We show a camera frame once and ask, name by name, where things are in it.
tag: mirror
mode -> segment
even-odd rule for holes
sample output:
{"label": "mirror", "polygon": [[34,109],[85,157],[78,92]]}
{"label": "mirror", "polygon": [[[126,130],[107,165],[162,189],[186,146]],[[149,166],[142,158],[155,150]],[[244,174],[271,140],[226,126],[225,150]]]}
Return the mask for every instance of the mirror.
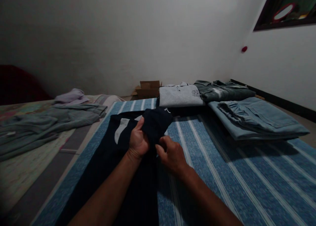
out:
{"label": "mirror", "polygon": [[295,4],[290,3],[282,7],[280,10],[277,11],[277,13],[274,15],[273,20],[274,22],[281,20],[283,17],[287,16],[289,13],[292,12],[294,9]]}

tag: window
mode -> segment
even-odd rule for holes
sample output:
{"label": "window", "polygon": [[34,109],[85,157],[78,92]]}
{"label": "window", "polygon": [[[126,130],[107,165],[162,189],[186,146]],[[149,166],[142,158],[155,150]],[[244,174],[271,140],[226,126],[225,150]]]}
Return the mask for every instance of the window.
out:
{"label": "window", "polygon": [[267,0],[254,31],[316,23],[316,0]]}

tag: bed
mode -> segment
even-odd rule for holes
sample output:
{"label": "bed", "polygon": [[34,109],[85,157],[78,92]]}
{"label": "bed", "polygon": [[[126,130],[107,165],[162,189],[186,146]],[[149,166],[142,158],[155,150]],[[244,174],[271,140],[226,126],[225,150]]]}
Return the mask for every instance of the bed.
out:
{"label": "bed", "polygon": [[[155,108],[156,99],[115,103],[33,225],[54,225],[107,130],[110,116]],[[300,139],[231,142],[212,115],[175,118],[166,134],[244,225],[315,225],[316,150]],[[199,225],[189,193],[158,167],[159,225]]]}
{"label": "bed", "polygon": [[[124,101],[115,95],[87,95],[88,103],[108,106]],[[54,100],[0,106],[0,121],[14,115],[40,113]],[[0,162],[1,216],[9,225],[30,225],[81,155],[102,119],[90,126],[62,132],[58,139]]]}

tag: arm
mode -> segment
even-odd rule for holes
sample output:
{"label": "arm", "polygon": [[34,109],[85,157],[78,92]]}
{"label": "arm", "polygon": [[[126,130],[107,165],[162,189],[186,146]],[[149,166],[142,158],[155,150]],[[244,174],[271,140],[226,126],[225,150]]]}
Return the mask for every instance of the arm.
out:
{"label": "arm", "polygon": [[183,149],[179,143],[173,142],[169,136],[164,136],[160,139],[160,144],[156,145],[156,150],[161,162],[185,184],[196,199],[208,223],[215,225],[243,225],[230,209],[205,185],[194,169],[186,163]]}
{"label": "arm", "polygon": [[142,117],[132,130],[130,148],[122,160],[78,211],[68,224],[69,226],[112,225],[142,156],[149,149],[147,137],[141,130],[143,124],[144,118]]}

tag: folded clothes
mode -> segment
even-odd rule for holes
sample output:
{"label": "folded clothes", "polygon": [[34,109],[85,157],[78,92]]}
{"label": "folded clothes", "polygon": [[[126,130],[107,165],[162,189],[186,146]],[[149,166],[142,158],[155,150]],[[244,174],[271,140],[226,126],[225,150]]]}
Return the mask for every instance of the folded clothes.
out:
{"label": "folded clothes", "polygon": [[208,104],[234,140],[289,139],[309,131],[294,118],[258,98]]}
{"label": "folded clothes", "polygon": [[89,101],[85,96],[85,93],[80,89],[72,89],[70,92],[61,94],[55,97],[56,104],[63,104],[65,106],[74,105],[74,104],[82,104],[86,101]]}
{"label": "folded clothes", "polygon": [[52,106],[48,110],[13,116],[0,123],[0,162],[58,138],[58,133],[87,126],[105,116],[99,104]]}
{"label": "folded clothes", "polygon": [[195,85],[182,82],[180,85],[166,85],[159,88],[160,107],[179,108],[202,106],[204,104]]}
{"label": "folded clothes", "polygon": [[213,101],[234,101],[254,97],[256,93],[245,86],[233,82],[221,82],[219,80],[213,83],[197,80],[194,85],[198,88],[202,99],[208,103]]}

